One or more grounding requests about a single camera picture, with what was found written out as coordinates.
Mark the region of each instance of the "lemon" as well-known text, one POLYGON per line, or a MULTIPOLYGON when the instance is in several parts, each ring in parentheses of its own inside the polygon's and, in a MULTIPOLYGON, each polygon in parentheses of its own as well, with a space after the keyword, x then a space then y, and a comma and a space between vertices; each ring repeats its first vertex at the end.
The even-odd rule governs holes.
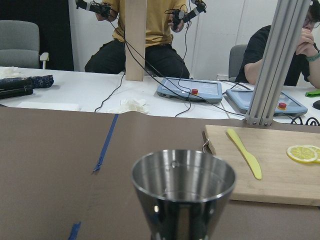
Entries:
POLYGON ((307 145, 296 145, 291 146, 287 149, 286 154, 292 160, 295 160, 300 163, 312 163, 318 160, 317 152, 307 145))
POLYGON ((320 164, 320 147, 312 146, 312 145, 305 145, 305 147, 309 147, 309 148, 315 150, 315 152, 318 154, 318 158, 317 158, 317 160, 314 161, 314 163, 320 164))

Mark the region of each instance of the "black t-shirt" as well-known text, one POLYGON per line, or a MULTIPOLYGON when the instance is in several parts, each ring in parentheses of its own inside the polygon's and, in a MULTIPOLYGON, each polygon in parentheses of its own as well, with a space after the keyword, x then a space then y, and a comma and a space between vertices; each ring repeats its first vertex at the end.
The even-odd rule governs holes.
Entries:
MULTIPOLYGON (((250 63, 256 63, 257 61, 262 59, 265 52, 270 29, 271 25, 265 26, 258 30, 250 38, 245 53, 243 55, 243 62, 239 74, 235 79, 236 82, 248 83, 248 80, 246 79, 245 75, 245 65, 250 63)), ((284 85, 296 86, 300 73, 303 74, 304 80, 308 82, 307 77, 310 75, 309 62, 307 61, 306 56, 304 54, 296 55, 296 53, 294 53, 288 73, 285 78, 284 85)))

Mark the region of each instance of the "wooden cutting board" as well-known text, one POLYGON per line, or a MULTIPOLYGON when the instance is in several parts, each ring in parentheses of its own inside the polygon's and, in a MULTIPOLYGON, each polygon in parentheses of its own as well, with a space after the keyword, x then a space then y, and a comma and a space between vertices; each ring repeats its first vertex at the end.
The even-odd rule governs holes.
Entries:
POLYGON ((320 206, 320 164, 299 163, 287 156, 293 145, 320 147, 319 133, 206 125, 205 135, 215 155, 236 172, 232 200, 320 206), (262 180, 255 179, 227 129, 234 129, 248 152, 258 160, 262 180))

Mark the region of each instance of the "wooden post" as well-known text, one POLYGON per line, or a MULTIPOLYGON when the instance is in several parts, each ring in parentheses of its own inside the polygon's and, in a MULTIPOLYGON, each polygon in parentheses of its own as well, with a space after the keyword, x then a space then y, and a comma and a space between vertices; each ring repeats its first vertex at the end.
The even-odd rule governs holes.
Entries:
POLYGON ((125 46, 125 79, 130 81, 143 81, 145 71, 136 62, 144 67, 146 51, 146 18, 147 0, 125 1, 125 39, 132 46, 125 46))

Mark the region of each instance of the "person in black shirt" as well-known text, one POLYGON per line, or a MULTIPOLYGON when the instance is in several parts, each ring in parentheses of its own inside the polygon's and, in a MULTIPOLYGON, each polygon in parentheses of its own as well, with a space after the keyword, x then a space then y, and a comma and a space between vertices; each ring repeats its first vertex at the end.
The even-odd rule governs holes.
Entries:
MULTIPOLYGON (((296 86, 302 73, 305 81, 320 89, 320 52, 312 35, 312 30, 319 25, 320 4, 318 0, 313 0, 304 20, 284 85, 296 86)), ((265 26, 250 38, 236 82, 256 84, 270 29, 271 25, 265 26)))

